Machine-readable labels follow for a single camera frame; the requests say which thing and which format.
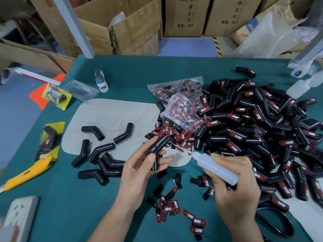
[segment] yellow and black striped tape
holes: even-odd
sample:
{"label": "yellow and black striped tape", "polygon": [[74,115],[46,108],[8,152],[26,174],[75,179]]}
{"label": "yellow and black striped tape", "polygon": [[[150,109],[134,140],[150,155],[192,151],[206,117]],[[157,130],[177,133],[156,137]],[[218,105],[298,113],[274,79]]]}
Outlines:
{"label": "yellow and black striped tape", "polygon": [[216,51],[218,52],[219,58],[222,58],[222,53],[221,53],[221,50],[220,50],[218,40],[216,39],[215,36],[213,37],[213,40],[214,40],[214,43],[216,45]]}

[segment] person's right hand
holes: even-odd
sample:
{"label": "person's right hand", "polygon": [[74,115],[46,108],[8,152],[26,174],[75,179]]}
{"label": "person's right hand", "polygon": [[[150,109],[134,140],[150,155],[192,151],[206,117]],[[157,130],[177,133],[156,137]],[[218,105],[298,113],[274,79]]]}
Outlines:
{"label": "person's right hand", "polygon": [[260,197],[252,164],[246,156],[224,157],[211,154],[214,162],[225,167],[239,177],[235,191],[229,191],[225,182],[207,170],[214,183],[216,207],[224,223],[232,231],[236,228],[251,228],[255,225],[255,214]]}

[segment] forearm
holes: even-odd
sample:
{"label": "forearm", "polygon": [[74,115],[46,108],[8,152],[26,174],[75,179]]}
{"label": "forearm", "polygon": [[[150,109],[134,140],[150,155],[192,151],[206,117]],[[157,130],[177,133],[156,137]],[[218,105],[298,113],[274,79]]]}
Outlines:
{"label": "forearm", "polygon": [[123,242],[129,230],[133,211],[113,204],[87,242]]}
{"label": "forearm", "polygon": [[232,242],[262,242],[260,229],[255,221],[249,225],[232,226],[230,228]]}

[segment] box cutter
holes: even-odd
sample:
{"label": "box cutter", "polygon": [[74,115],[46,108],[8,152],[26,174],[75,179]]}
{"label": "box cutter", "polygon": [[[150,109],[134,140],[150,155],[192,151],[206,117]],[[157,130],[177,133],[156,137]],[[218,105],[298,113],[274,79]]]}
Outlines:
{"label": "box cutter", "polygon": [[34,163],[32,167],[13,177],[12,179],[9,179],[4,185],[2,185],[0,187],[0,193],[2,193],[3,191],[11,190],[14,187],[17,187],[18,185],[28,181],[29,179],[32,179],[33,177],[41,174],[42,172],[50,168],[50,163],[55,160],[56,158],[52,156],[39,159]]}

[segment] power strip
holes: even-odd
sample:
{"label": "power strip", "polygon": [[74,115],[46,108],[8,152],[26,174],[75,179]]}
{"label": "power strip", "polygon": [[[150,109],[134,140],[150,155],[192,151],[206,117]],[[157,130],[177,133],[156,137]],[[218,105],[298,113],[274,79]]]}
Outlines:
{"label": "power strip", "polygon": [[28,196],[15,199],[11,203],[3,227],[15,225],[19,227],[18,237],[15,242],[27,241],[38,199],[37,196]]}

